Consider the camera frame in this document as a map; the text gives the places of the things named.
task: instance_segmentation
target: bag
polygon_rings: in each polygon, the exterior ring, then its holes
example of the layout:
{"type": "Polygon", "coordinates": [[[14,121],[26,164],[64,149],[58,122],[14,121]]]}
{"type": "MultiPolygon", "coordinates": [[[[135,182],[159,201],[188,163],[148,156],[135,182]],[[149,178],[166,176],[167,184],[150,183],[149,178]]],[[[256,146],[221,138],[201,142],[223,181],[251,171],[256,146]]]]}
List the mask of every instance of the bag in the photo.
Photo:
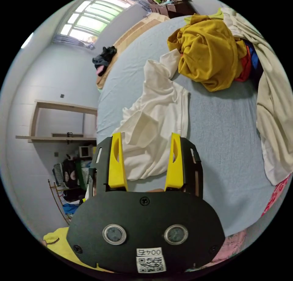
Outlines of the bag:
{"type": "Polygon", "coordinates": [[[78,187],[78,176],[75,163],[72,160],[65,159],[62,163],[63,179],[67,188],[78,187]]]}
{"type": "Polygon", "coordinates": [[[82,198],[85,197],[85,191],[82,188],[75,188],[63,191],[63,198],[67,202],[75,202],[79,200],[80,196],[82,196],[82,198]]]}

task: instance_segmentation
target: wooden shelf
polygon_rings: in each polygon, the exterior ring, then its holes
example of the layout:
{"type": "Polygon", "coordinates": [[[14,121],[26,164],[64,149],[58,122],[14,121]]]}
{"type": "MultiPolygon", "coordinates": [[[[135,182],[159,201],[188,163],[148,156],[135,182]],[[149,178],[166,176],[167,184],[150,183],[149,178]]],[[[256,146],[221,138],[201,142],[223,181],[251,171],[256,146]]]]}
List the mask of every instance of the wooden shelf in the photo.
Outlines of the wooden shelf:
{"type": "Polygon", "coordinates": [[[96,141],[95,137],[31,137],[16,135],[15,138],[30,140],[32,142],[63,142],[63,141],[96,141]]]}
{"type": "Polygon", "coordinates": [[[84,114],[92,114],[97,117],[97,109],[93,107],[80,106],[75,104],[67,104],[60,102],[52,102],[52,101],[42,101],[35,100],[35,108],[33,115],[31,117],[31,124],[29,129],[28,136],[16,135],[17,139],[25,139],[28,140],[29,143],[32,142],[62,142],[62,141],[96,141],[95,137],[37,137],[36,136],[36,126],[37,119],[40,109],[55,109],[55,110],[63,110],[70,112],[78,112],[84,114]]]}

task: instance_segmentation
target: backpack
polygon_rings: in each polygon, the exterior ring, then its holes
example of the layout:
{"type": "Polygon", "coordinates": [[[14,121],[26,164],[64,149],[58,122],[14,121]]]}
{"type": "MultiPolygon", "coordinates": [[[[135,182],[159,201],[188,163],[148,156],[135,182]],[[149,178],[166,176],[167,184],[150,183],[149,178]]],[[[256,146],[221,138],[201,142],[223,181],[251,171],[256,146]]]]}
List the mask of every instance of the backpack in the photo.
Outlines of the backpack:
{"type": "Polygon", "coordinates": [[[62,163],[62,171],[67,188],[79,187],[77,171],[73,160],[65,159],[62,163]]]}

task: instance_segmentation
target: mattress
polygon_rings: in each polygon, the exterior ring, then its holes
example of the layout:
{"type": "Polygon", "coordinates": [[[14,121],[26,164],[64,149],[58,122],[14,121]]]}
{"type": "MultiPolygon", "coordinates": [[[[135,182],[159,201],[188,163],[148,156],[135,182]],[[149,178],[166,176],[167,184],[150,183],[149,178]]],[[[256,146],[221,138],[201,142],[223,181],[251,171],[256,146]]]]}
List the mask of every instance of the mattress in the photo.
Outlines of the mattress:
{"type": "Polygon", "coordinates": [[[120,54],[129,46],[129,44],[132,43],[138,36],[140,36],[142,33],[147,31],[151,27],[166,20],[169,20],[168,16],[161,15],[159,13],[151,13],[150,15],[142,19],[140,22],[135,24],[133,27],[131,27],[115,42],[113,46],[117,49],[117,53],[113,57],[109,66],[107,67],[106,72],[101,77],[97,77],[96,84],[99,90],[101,90],[104,87],[105,81],[112,69],[112,66],[114,65],[120,54]]]}
{"type": "MultiPolygon", "coordinates": [[[[141,96],[147,59],[168,52],[167,38],[185,25],[184,17],[150,28],[133,41],[113,65],[98,101],[97,143],[112,135],[122,109],[141,96]]],[[[173,80],[190,92],[187,138],[195,144],[204,173],[204,200],[217,212],[225,236],[255,223],[275,189],[264,172],[256,129],[256,92],[250,81],[208,92],[200,83],[175,74],[173,80]]],[[[166,173],[130,181],[130,191],[164,188],[166,173]]]]}

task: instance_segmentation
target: brown furniture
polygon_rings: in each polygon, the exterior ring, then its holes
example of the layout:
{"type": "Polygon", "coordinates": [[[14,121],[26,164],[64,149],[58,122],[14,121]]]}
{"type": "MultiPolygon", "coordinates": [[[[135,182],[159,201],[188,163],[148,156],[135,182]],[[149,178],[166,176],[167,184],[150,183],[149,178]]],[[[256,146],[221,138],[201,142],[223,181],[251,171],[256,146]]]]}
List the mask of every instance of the brown furniture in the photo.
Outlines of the brown furniture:
{"type": "Polygon", "coordinates": [[[192,7],[188,0],[173,0],[173,4],[157,4],[154,0],[148,0],[152,12],[157,12],[168,16],[169,18],[193,15],[197,11],[192,7]]]}

